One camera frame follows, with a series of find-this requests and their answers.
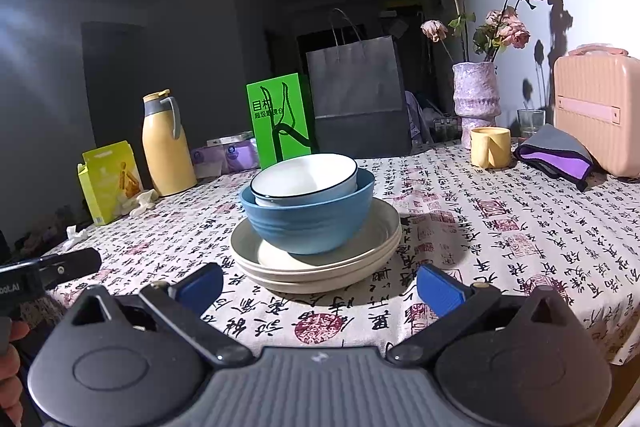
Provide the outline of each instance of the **thermos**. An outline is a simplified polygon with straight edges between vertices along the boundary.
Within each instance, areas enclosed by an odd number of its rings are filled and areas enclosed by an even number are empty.
[[[143,97],[145,121],[142,146],[151,181],[160,196],[169,196],[196,184],[180,110],[169,90]]]

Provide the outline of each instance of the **yellow box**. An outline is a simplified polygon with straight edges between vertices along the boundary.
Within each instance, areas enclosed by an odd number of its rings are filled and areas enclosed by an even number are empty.
[[[140,174],[128,142],[118,142],[82,154],[78,178],[96,225],[121,215],[122,204],[142,190]]]

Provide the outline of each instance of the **stack of dishes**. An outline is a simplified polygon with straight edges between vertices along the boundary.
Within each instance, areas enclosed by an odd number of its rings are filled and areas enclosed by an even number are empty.
[[[374,177],[337,154],[265,169],[240,193],[247,218],[231,236],[249,279],[289,293],[353,284],[380,269],[401,237],[395,209],[373,198]]]

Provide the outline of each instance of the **bouquet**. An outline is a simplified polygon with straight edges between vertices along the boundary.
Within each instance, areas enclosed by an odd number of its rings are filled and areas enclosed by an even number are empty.
[[[491,10],[484,23],[476,28],[473,36],[474,51],[476,54],[484,54],[484,62],[493,62],[498,52],[509,46],[524,48],[529,42],[530,33],[518,18],[518,5],[524,1],[532,10],[534,0],[517,0],[515,6],[509,6],[509,0],[504,1],[502,10]],[[474,13],[465,12],[465,0],[454,0],[457,17],[447,25],[453,29],[453,35],[460,37],[462,56],[465,62],[469,62],[468,23],[475,23]],[[444,43],[447,37],[447,26],[440,21],[427,21],[422,25],[422,32],[433,42],[442,42],[449,58],[453,61],[449,49]]]

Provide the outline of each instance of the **stack of plates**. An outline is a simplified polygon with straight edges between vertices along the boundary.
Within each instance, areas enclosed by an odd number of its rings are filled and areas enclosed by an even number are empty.
[[[247,277],[270,290],[324,293],[367,278],[394,254],[402,228],[396,210],[373,199],[362,228],[341,247],[296,255],[270,245],[243,219],[231,235],[231,253]]]

